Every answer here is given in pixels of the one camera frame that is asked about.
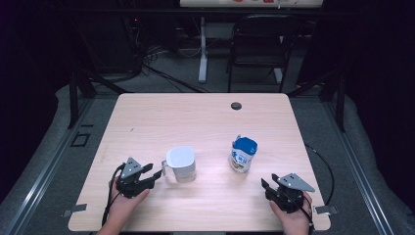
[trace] wooden table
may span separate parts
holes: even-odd
[[[241,110],[231,104],[239,102]],[[228,163],[231,144],[241,134],[258,144],[248,174]],[[97,231],[115,169],[134,158],[161,169],[166,152],[189,145],[195,150],[197,178],[175,182],[172,171],[156,181],[125,231],[276,231],[281,223],[264,196],[260,178],[277,187],[271,173],[295,172],[315,188],[313,205],[322,206],[307,152],[288,97],[284,94],[123,94],[97,151],[77,201],[73,231]],[[313,215],[316,230],[327,230],[327,215]]]

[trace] white cup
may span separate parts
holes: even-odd
[[[165,161],[161,162],[162,175],[165,175],[167,166],[173,169],[178,183],[191,182],[196,179],[195,152],[190,146],[170,149],[167,152]]]

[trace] table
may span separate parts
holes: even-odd
[[[311,8],[318,9],[323,4],[323,0],[180,0],[180,7],[185,8]],[[201,65],[199,67],[199,82],[207,81],[208,56],[206,46],[206,29],[208,25],[205,18],[201,20]],[[274,70],[277,81],[281,80],[280,69]]]
[[[323,0],[180,0],[181,7],[320,8]]]
[[[242,109],[233,110],[238,102]],[[228,163],[236,137],[250,137],[258,150],[248,174]],[[156,181],[125,231],[276,231],[281,223],[264,196],[260,179],[291,172],[315,188],[314,206],[323,200],[300,131],[285,94],[123,94],[120,95],[69,221],[73,231],[97,231],[115,169],[134,158],[161,169],[166,152],[189,145],[195,150],[197,178],[175,182],[172,171]],[[314,214],[316,230],[330,227],[328,215]]]

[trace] human hand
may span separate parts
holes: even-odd
[[[115,179],[114,184],[111,185],[111,202],[113,203],[110,206],[107,222],[97,233],[99,235],[118,234],[124,224],[128,221],[129,217],[133,214],[135,208],[143,202],[150,193],[150,189],[146,189],[136,197],[129,199],[119,194],[119,191],[116,189],[117,182],[118,177]]]
[[[308,212],[311,216],[311,197],[306,193],[302,192],[304,197],[308,200],[304,200],[302,204],[302,208]],[[273,202],[269,201],[269,206],[271,207],[272,211],[277,215],[277,217],[281,220],[281,223],[284,228],[285,235],[306,235],[308,234],[309,229],[309,221],[305,214],[301,211],[295,211],[291,213],[286,213],[285,211],[281,211],[278,205]]]

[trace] chair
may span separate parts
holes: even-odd
[[[282,92],[300,28],[301,22],[293,16],[249,15],[239,19],[232,30],[226,69],[228,92],[231,92],[233,67],[281,69],[283,75],[278,92]]]

